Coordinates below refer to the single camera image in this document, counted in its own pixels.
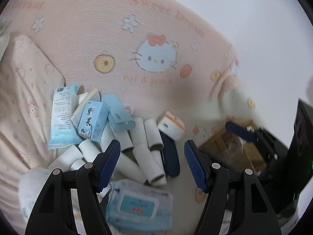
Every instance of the small notebook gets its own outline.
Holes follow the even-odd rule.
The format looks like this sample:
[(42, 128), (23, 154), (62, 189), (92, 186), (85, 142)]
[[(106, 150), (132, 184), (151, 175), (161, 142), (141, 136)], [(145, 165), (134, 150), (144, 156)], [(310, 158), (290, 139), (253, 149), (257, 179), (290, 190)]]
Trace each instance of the small notebook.
[(79, 104), (79, 106), (77, 107), (73, 115), (71, 116), (71, 121), (76, 131), (78, 130), (78, 125), (83, 115), (86, 103), (89, 100), (100, 101), (100, 95), (99, 95), (98, 89), (93, 89), (92, 91), (90, 91), (90, 93), (87, 94), (87, 96), (83, 99), (81, 104)]

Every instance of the pile of items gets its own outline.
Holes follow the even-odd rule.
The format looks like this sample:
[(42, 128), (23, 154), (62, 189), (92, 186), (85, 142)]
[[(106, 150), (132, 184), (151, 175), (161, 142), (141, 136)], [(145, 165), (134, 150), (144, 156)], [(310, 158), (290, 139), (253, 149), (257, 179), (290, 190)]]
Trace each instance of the pile of items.
[[(173, 197), (161, 190), (145, 189), (147, 187), (143, 184), (164, 186), (168, 177), (179, 175), (180, 166), (175, 141), (184, 135), (184, 123), (169, 110), (161, 114), (158, 120), (151, 118), (144, 121), (140, 117), (133, 118), (134, 107), (123, 104), (115, 94), (103, 94), (100, 97), (99, 91), (94, 89), (89, 93), (76, 95), (78, 88), (78, 84), (73, 84), (54, 91), (51, 140), (48, 148), (58, 148), (63, 153), (48, 166), (48, 169), (52, 171), (59, 168), (63, 172), (77, 170), (86, 162), (93, 162), (101, 151), (105, 152), (112, 140), (118, 140), (121, 155), (115, 168), (136, 183), (111, 183), (110, 188), (118, 187), (118, 192), (121, 191), (122, 196), (115, 195), (114, 190), (111, 191), (105, 213), (106, 219), (110, 221), (111, 216), (113, 224), (118, 223), (119, 226), (142, 231), (150, 230), (149, 227), (153, 223), (147, 226), (149, 222), (146, 222), (144, 227), (134, 227), (133, 221), (125, 221), (122, 211), (116, 212), (115, 206), (110, 208), (110, 202), (113, 204), (116, 201), (112, 199), (119, 198), (122, 202), (123, 199), (136, 195), (135, 198), (139, 201), (150, 199), (150, 203), (153, 203), (154, 208), (149, 220), (156, 215), (161, 202), (167, 202), (165, 207), (170, 206), (167, 211), (171, 214)], [(102, 199), (110, 188), (103, 190), (98, 195), (99, 199)], [(138, 193), (140, 191), (153, 193), (140, 194)], [(130, 214), (134, 214), (132, 211), (138, 212), (138, 217), (143, 218), (142, 213), (146, 210), (132, 208)], [(125, 221), (124, 224), (117, 221), (119, 216)], [(171, 220), (166, 218), (159, 228), (170, 228)]]

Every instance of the light blue box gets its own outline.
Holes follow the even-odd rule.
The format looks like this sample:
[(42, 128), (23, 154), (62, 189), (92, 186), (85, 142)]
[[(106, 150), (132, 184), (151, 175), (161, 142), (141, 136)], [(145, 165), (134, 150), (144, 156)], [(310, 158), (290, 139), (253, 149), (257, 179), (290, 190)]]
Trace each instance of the light blue box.
[(88, 101), (78, 126), (78, 135), (100, 142), (110, 107), (100, 101)]
[(101, 101), (110, 106), (108, 120), (114, 132), (124, 132), (136, 127), (136, 123), (115, 94), (101, 96)]

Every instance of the white paper roll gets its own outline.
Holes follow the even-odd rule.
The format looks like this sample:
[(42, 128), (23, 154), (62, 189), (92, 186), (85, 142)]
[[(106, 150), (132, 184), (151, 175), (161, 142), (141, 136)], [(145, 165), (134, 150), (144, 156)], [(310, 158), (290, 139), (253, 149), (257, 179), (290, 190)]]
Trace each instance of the white paper roll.
[(107, 120), (100, 140), (100, 147), (102, 152), (106, 151), (112, 140), (114, 140), (114, 136), (111, 130), (110, 123)]
[(136, 127), (130, 130), (130, 137), (131, 137), (131, 141), (133, 142), (134, 147), (137, 147), (141, 144), (148, 146), (146, 131), (143, 125), (142, 118), (135, 117), (134, 121), (136, 123)]
[(106, 196), (106, 194), (108, 193), (108, 191), (111, 190), (111, 188), (112, 188), (112, 187), (111, 187), (110, 185), (108, 185), (106, 188), (104, 188), (104, 189), (102, 190), (101, 193), (97, 193), (99, 202), (102, 201), (103, 197)]
[[(154, 157), (154, 159), (157, 161), (159, 166), (162, 168), (162, 170), (164, 171), (161, 152), (159, 150), (153, 150), (153, 151), (151, 151), (151, 154)], [(164, 176), (163, 178), (159, 179), (157, 182), (152, 183), (151, 185), (152, 186), (163, 186), (163, 185), (166, 185), (166, 183), (167, 183), (166, 177)]]
[(138, 183), (143, 184), (147, 180), (139, 166), (123, 153), (121, 153), (115, 168), (124, 176)]
[(146, 136), (148, 140), (149, 149), (152, 150), (162, 150), (164, 144), (161, 138), (159, 129), (157, 128), (157, 122), (155, 119), (150, 118), (144, 121)]
[(164, 170), (152, 156), (148, 146), (141, 144), (134, 147), (133, 154), (149, 183), (158, 181), (165, 176)]
[(79, 144), (78, 148), (83, 153), (85, 160), (89, 163), (92, 163), (97, 155), (101, 153), (100, 150), (89, 139), (86, 139), (81, 144)]
[(71, 147), (71, 145), (67, 146), (67, 147), (61, 147), (57, 149), (57, 157), (59, 157), (60, 155), (62, 155), (66, 150), (68, 150)]
[(61, 154), (57, 159), (54, 160), (53, 163), (51, 163), (48, 166), (48, 170), (54, 170), (56, 168), (61, 169), (63, 172), (69, 171), (72, 164), (78, 160), (83, 158), (82, 153), (79, 151), (79, 149), (72, 145), (70, 146), (63, 154)]
[(85, 163), (86, 163), (86, 162), (85, 162), (84, 160), (78, 159), (77, 161), (75, 161), (75, 162), (72, 164), (70, 170), (77, 170), (77, 169), (79, 169), (81, 166), (83, 166)]
[(131, 142), (131, 139), (128, 135), (127, 131), (124, 132), (113, 132), (113, 136), (116, 140), (118, 140), (121, 144), (121, 151), (124, 150), (132, 150), (134, 148), (133, 143)]
[(86, 92), (76, 96), (76, 109), (87, 95), (88, 93)]

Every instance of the clutter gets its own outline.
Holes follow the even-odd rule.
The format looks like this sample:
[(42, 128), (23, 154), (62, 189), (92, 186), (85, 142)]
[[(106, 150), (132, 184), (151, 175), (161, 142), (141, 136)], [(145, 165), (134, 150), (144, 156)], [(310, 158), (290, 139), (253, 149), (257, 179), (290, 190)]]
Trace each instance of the clutter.
[(82, 158), (83, 155), (81, 151), (79, 151), (75, 145), (71, 145), (63, 154), (55, 159), (47, 169), (50, 171), (61, 169), (63, 172), (67, 172), (75, 161)]
[(110, 106), (108, 119), (113, 132), (123, 132), (135, 128), (134, 120), (115, 94), (102, 95), (101, 101)]
[(172, 178), (177, 177), (180, 174), (180, 165), (175, 141), (161, 131), (160, 135), (164, 144), (161, 151), (164, 172)]
[(137, 147), (141, 144), (146, 145), (148, 147), (148, 141), (145, 126), (143, 124), (143, 119), (140, 117), (135, 117), (134, 121), (136, 123), (136, 127), (130, 130), (130, 137), (134, 147)]
[(101, 153), (89, 139), (84, 140), (81, 144), (79, 144), (78, 148), (83, 153), (85, 160), (89, 163), (92, 163), (97, 155)]
[[(258, 129), (252, 119), (240, 119), (234, 122), (244, 128), (251, 126)], [(212, 153), (222, 158), (235, 171), (251, 169), (254, 172), (260, 172), (266, 167), (264, 159), (253, 143), (241, 140), (238, 136), (226, 131), (225, 128), (205, 141), (199, 149), (203, 153)]]
[(100, 101), (88, 101), (78, 126), (78, 135), (100, 142), (110, 107)]
[(76, 96), (76, 106), (75, 106), (75, 109), (78, 108), (79, 104), (82, 103), (82, 101), (85, 99), (85, 97), (87, 95), (88, 95), (88, 92), (85, 92), (85, 93), (82, 93), (82, 94)]
[(149, 183), (156, 182), (165, 176), (163, 169), (152, 156), (148, 146), (141, 144), (134, 147), (133, 154)]
[(112, 140), (114, 140), (114, 136), (111, 130), (110, 123), (107, 120), (103, 129), (101, 140), (100, 140), (100, 147), (101, 147), (102, 152), (106, 151), (106, 149), (108, 148)]
[[(162, 170), (164, 171), (163, 168), (163, 163), (162, 163), (162, 157), (161, 157), (161, 153), (159, 150), (153, 150), (151, 151), (152, 156), (154, 157), (154, 159), (157, 161), (157, 163), (159, 164), (159, 166), (162, 168)], [(163, 186), (166, 185), (166, 177), (164, 176), (163, 178), (159, 179), (156, 182), (153, 182), (151, 185), (152, 186)]]
[(157, 127), (175, 141), (178, 141), (185, 133), (184, 122), (169, 110), (166, 110), (158, 119)]
[(113, 132), (113, 136), (116, 140), (118, 140), (121, 144), (121, 151), (125, 150), (133, 150), (134, 145), (129, 138), (128, 132)]
[(159, 231), (172, 227), (173, 196), (130, 180), (111, 182), (105, 219), (117, 227)]
[(48, 148), (66, 147), (80, 144), (82, 139), (77, 135), (69, 119), (74, 112), (76, 93), (79, 85), (73, 84), (54, 90), (51, 115), (51, 139)]
[(100, 95), (99, 95), (98, 89), (93, 89), (89, 94), (87, 94), (85, 96), (85, 98), (82, 100), (82, 102), (78, 105), (78, 107), (76, 108), (73, 115), (71, 116), (71, 121), (72, 121), (73, 126), (76, 130), (78, 130), (78, 126), (79, 126), (81, 117), (83, 115), (83, 111), (85, 109), (86, 103), (90, 100), (100, 101)]
[(77, 161), (75, 161), (72, 166), (70, 167), (69, 170), (77, 170), (79, 169), (81, 166), (83, 166), (86, 162), (83, 159), (78, 159)]
[(152, 150), (162, 150), (164, 145), (160, 135), (160, 131), (157, 128), (157, 122), (155, 119), (150, 118), (144, 121), (147, 141), (149, 149)]
[(138, 183), (143, 184), (147, 180), (139, 166), (123, 153), (120, 154), (115, 168), (127, 178), (130, 178)]

